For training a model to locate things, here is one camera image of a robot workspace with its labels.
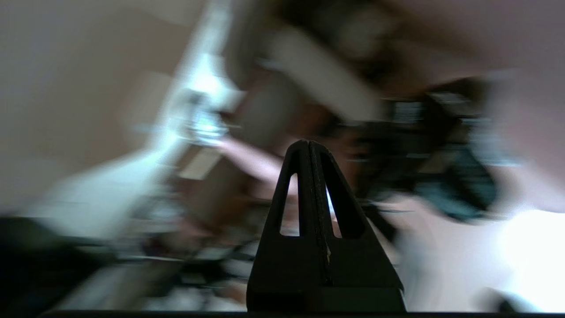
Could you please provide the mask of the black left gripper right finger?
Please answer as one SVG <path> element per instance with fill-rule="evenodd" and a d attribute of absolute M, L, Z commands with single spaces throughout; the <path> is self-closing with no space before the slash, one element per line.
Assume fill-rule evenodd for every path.
<path fill-rule="evenodd" d="M 311 141 L 309 158 L 325 282 L 333 287 L 403 292 L 397 272 L 329 149 Z"/>

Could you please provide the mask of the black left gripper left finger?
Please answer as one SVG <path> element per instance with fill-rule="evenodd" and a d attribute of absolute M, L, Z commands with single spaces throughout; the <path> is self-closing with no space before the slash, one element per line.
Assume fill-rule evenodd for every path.
<path fill-rule="evenodd" d="M 249 276 L 249 311 L 315 310 L 313 293 L 324 283 L 325 261 L 311 145 L 297 141 L 286 152 Z M 287 237 L 281 225 L 293 176 L 298 179 L 299 234 Z"/>

